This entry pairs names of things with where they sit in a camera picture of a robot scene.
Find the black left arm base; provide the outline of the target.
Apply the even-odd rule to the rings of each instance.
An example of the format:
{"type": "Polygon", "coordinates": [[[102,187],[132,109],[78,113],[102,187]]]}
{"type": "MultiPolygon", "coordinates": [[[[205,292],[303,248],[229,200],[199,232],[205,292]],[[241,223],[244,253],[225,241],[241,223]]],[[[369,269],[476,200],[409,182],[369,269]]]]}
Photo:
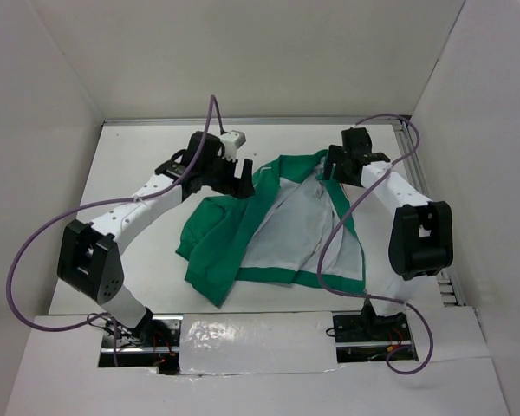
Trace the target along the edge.
{"type": "Polygon", "coordinates": [[[143,337],[111,320],[93,325],[101,331],[98,368],[151,368],[158,374],[178,375],[182,315],[156,315],[143,337]]]}

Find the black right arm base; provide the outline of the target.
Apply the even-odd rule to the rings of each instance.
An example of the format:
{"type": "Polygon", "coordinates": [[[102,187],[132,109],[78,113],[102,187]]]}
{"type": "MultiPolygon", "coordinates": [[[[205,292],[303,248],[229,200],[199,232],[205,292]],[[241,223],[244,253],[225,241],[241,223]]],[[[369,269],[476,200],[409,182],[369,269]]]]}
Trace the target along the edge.
{"type": "Polygon", "coordinates": [[[377,316],[369,302],[360,312],[333,313],[326,336],[335,341],[338,363],[412,361],[418,356],[404,313],[377,316]]]}

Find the green jacket white lining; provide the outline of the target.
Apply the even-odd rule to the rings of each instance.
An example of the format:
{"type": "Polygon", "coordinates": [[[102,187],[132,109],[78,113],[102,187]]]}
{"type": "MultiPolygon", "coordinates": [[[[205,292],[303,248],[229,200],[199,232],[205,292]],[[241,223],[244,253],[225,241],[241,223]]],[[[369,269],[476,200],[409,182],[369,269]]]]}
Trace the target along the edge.
{"type": "Polygon", "coordinates": [[[259,167],[250,198],[204,198],[176,250],[185,281],[216,307],[237,281],[362,293],[364,250],[352,218],[338,227],[350,202],[323,179],[326,155],[281,155],[259,167]]]}

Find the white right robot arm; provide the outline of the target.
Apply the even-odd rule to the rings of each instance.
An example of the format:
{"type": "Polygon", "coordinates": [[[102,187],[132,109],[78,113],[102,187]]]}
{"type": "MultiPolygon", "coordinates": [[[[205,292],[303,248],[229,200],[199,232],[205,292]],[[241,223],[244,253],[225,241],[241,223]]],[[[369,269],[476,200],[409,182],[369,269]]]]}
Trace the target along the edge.
{"type": "Polygon", "coordinates": [[[402,160],[375,152],[365,127],[350,127],[341,132],[339,146],[329,147],[322,175],[364,190],[353,208],[373,195],[393,219],[387,257],[394,277],[367,291],[376,306],[361,318],[362,333],[371,340],[389,332],[389,315],[403,309],[424,278],[438,275],[453,261],[451,207],[418,192],[396,172],[402,160]]]}

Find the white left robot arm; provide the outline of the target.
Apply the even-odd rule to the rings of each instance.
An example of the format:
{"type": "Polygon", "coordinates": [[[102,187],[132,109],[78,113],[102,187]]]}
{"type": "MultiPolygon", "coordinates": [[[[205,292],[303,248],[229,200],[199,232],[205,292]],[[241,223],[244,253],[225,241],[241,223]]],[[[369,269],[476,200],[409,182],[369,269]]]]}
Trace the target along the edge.
{"type": "Polygon", "coordinates": [[[65,227],[58,277],[108,312],[133,345],[147,344],[166,327],[125,285],[122,254],[155,220],[204,186],[234,198],[252,196],[251,160],[244,161],[241,176],[235,175],[237,151],[245,141],[235,130],[220,136],[197,131],[128,201],[90,222],[75,219],[65,227]]]}

